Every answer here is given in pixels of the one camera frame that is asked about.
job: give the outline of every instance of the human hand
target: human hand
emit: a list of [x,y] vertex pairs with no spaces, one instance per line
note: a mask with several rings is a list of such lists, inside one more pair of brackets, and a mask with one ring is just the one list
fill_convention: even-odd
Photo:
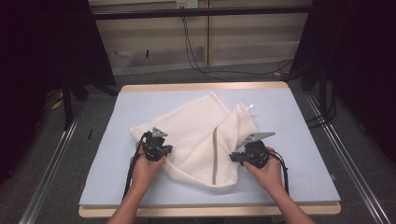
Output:
[[[271,147],[267,147],[270,153],[275,153],[275,150]],[[280,163],[277,159],[270,156],[267,164],[261,169],[255,167],[247,161],[244,161],[244,165],[248,171],[250,171],[259,182],[260,186],[265,189],[270,195],[275,194],[278,190],[284,190],[282,184],[282,177],[280,173]]]
[[132,173],[132,184],[131,188],[139,190],[142,193],[146,193],[149,188],[149,184],[155,178],[158,171],[165,164],[165,157],[160,158],[159,161],[149,161],[146,159],[146,155],[143,152],[143,144],[140,146],[139,154],[142,154],[134,165],[134,172]]

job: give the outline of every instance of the black cable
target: black cable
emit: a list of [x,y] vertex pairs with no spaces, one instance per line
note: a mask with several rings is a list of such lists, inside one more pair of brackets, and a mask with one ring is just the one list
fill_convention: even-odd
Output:
[[313,117],[312,119],[306,119],[305,122],[311,122],[317,119],[324,119],[323,121],[321,121],[320,123],[308,126],[309,129],[312,128],[317,128],[319,126],[322,126],[324,124],[329,123],[330,121],[332,121],[335,117],[335,114],[337,112],[337,106],[336,106],[336,102],[335,102],[335,97],[336,97],[336,89],[334,87],[334,85],[332,85],[332,97],[331,97],[331,102],[329,104],[329,108],[327,109],[327,113],[326,116],[323,116],[322,114],[319,114],[315,117]]
[[296,79],[298,77],[302,77],[314,65],[315,65],[315,62],[308,61],[304,66],[301,66],[300,68],[295,69],[294,71],[290,72],[287,76],[282,77],[282,79],[280,79],[280,80],[283,82],[289,82],[289,81]]
[[289,177],[288,177],[288,168],[286,167],[285,161],[283,160],[282,156],[275,152],[271,153],[269,152],[270,156],[274,157],[275,159],[277,159],[280,163],[280,165],[282,166],[282,170],[283,170],[283,182],[285,185],[285,191],[289,194]]
[[142,137],[139,140],[139,145],[137,146],[136,152],[134,153],[134,158],[132,159],[131,164],[129,165],[128,175],[126,177],[126,183],[125,183],[125,190],[122,199],[125,198],[125,195],[128,193],[129,187],[131,186],[132,173],[134,172],[134,166],[136,165],[137,159],[139,159],[139,157],[144,154],[144,153],[139,154],[139,149],[143,144],[143,138],[147,137],[147,135],[148,133],[143,133]]
[[[195,61],[195,57],[194,57],[194,54],[192,52],[192,47],[191,47],[191,42],[190,42],[190,35],[189,35],[189,28],[187,26],[186,18],[182,17],[182,19],[183,19],[183,26],[184,26],[184,35],[185,35],[185,40],[186,40],[187,58],[189,60],[189,64],[195,71],[200,72],[200,73],[204,74],[207,77],[212,77],[212,76],[208,75],[208,73],[235,73],[235,74],[246,74],[246,75],[253,75],[253,76],[269,75],[269,74],[273,74],[273,73],[275,73],[277,71],[281,71],[282,68],[286,67],[287,65],[289,65],[293,61],[293,59],[282,60],[282,61],[278,62],[278,67],[277,67],[276,70],[273,70],[273,71],[270,71],[270,72],[265,72],[265,73],[249,73],[249,72],[242,72],[242,71],[225,71],[225,70],[203,71],[198,66],[197,62]],[[192,62],[191,62],[191,59],[190,59],[190,54],[189,54],[189,47],[190,47],[191,56],[193,58],[193,61],[194,61],[194,64],[195,64],[196,67],[194,67],[192,65]],[[219,79],[221,81],[229,82],[228,80],[225,80],[225,79],[222,79],[222,78],[219,78],[219,77],[212,77],[212,78]]]
[[[195,71],[200,72],[201,74],[203,74],[203,75],[206,76],[206,77],[211,77],[211,78],[214,78],[214,79],[218,79],[218,80],[220,80],[220,81],[229,82],[229,80],[225,80],[225,79],[222,79],[222,78],[219,78],[219,77],[212,77],[212,76],[208,75],[206,72],[202,71],[201,68],[198,66],[198,64],[197,64],[197,62],[196,62],[196,60],[195,60],[194,53],[192,52],[192,47],[191,47],[191,42],[190,42],[190,36],[189,36],[189,28],[188,28],[188,26],[187,26],[186,18],[185,18],[185,17],[182,17],[182,19],[183,19],[183,25],[184,25],[184,37],[185,37],[185,41],[186,41],[187,59],[189,60],[190,66],[191,66]],[[192,58],[193,58],[193,60],[194,60],[194,63],[195,63],[195,66],[196,66],[196,67],[194,67],[194,66],[192,65],[192,63],[191,63],[190,54],[189,54],[189,46],[190,46],[191,56],[192,56]]]

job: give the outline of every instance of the table frame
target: table frame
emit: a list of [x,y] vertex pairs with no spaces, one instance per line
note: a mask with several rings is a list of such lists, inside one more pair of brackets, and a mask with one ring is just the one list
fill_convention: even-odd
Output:
[[[127,85],[123,91],[198,91],[288,88],[285,82],[230,82]],[[308,215],[336,215],[341,211],[339,202],[298,203]],[[117,206],[81,206],[82,217],[111,217]],[[260,205],[211,205],[194,207],[139,207],[137,217],[262,217],[281,215],[274,204]]]

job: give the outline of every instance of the metal rail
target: metal rail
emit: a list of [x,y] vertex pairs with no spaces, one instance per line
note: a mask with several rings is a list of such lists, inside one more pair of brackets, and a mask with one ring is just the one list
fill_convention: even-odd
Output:
[[78,107],[78,112],[73,119],[71,125],[67,130],[64,131],[61,140],[58,143],[58,146],[55,149],[55,152],[52,156],[52,159],[49,162],[49,166],[47,167],[46,172],[41,178],[40,184],[35,190],[35,194],[32,199],[28,203],[23,215],[20,219],[20,224],[33,224],[35,223],[35,219],[37,218],[38,212],[46,199],[48,192],[50,191],[50,185],[52,183],[52,179],[55,177],[56,171],[58,170],[61,159],[64,155],[64,152],[67,149],[67,146],[70,142],[70,139],[73,136],[74,130],[76,129],[79,116],[82,112],[82,108],[84,106],[84,102],[80,103]]
[[[308,93],[307,98],[315,114],[319,118],[321,118],[317,98],[312,93]],[[375,223],[390,224],[391,222],[387,214],[385,213],[385,209],[382,207],[380,201],[377,199],[377,197],[375,196],[375,194],[373,193],[373,191],[371,190],[371,188],[369,187],[369,185],[361,175],[361,172],[359,171],[355,162],[350,157],[346,147],[344,146],[343,142],[341,141],[340,137],[338,136],[333,126],[330,123],[326,123],[324,119],[320,119],[320,122],[324,123],[322,125],[323,130],[328,135],[330,141],[332,142],[332,146],[334,147],[335,152],[337,153],[341,162],[346,167],[346,171],[348,172],[353,184],[355,185],[356,189],[361,195],[361,198],[363,199],[364,203],[366,204],[367,208],[372,214]]]
[[92,14],[67,15],[66,17],[69,20],[108,21],[108,20],[171,18],[171,17],[307,13],[316,9],[318,9],[318,7],[311,7],[311,6],[219,7],[219,8],[212,7],[212,8],[160,9],[160,10],[145,10],[145,11],[124,11],[124,12],[95,12]]

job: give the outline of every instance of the towel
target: towel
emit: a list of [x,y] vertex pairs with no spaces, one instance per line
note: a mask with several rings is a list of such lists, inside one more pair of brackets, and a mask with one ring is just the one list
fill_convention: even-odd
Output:
[[163,169],[172,178],[222,188],[236,183],[238,163],[229,154],[257,128],[243,103],[230,111],[214,93],[152,121],[130,128],[136,140],[152,127],[173,146]]

